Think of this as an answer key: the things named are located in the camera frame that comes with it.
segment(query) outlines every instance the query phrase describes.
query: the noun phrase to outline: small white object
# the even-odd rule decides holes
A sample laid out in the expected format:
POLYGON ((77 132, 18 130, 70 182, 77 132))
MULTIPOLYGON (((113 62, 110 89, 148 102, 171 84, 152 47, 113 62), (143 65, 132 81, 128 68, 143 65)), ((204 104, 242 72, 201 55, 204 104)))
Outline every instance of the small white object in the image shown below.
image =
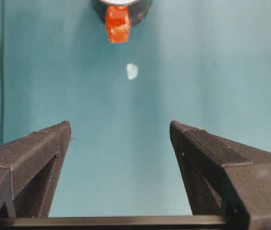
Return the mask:
POLYGON ((128 63, 126 66, 126 69, 127 69, 128 79, 130 81, 137 78, 137 76, 139 74, 139 68, 136 65, 134 65, 132 63, 128 63))

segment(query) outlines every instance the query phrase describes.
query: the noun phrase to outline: teal background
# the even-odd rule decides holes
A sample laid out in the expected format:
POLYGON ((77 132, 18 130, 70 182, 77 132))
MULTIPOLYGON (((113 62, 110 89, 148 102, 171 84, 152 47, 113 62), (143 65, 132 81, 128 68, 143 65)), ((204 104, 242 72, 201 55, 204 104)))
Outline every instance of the teal background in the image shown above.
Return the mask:
POLYGON ((7 0, 4 26, 4 140, 72 123, 52 216, 190 214, 174 119, 271 151, 270 0, 155 0, 119 45, 88 0, 7 0))

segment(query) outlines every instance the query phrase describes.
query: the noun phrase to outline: orange object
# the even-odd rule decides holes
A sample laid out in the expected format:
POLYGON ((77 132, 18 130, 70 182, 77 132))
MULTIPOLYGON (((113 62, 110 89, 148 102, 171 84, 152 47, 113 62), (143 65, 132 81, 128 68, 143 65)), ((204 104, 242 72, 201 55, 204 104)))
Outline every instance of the orange object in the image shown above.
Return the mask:
POLYGON ((127 6, 109 6, 106 13, 106 30, 110 42, 128 42, 130 20, 127 6))

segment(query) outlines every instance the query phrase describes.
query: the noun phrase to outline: black cable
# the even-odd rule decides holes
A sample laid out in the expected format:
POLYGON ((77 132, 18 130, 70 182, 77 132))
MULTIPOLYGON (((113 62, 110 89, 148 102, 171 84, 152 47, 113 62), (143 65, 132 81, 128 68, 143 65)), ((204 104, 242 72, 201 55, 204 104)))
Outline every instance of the black cable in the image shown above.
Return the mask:
POLYGON ((1 40, 0 40, 0 143, 3 143, 5 117, 5 81, 4 81, 4 36, 5 36, 5 0, 1 2, 1 40))

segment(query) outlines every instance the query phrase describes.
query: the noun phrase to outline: metal rail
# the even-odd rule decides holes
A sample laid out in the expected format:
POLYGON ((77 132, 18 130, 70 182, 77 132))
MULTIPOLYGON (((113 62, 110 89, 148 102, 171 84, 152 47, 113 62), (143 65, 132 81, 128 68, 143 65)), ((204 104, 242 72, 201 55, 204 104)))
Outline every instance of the metal rail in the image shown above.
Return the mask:
POLYGON ((214 229, 223 230, 227 221, 222 216, 152 216, 92 218, 1 218, 0 229, 80 230, 80 229, 214 229))

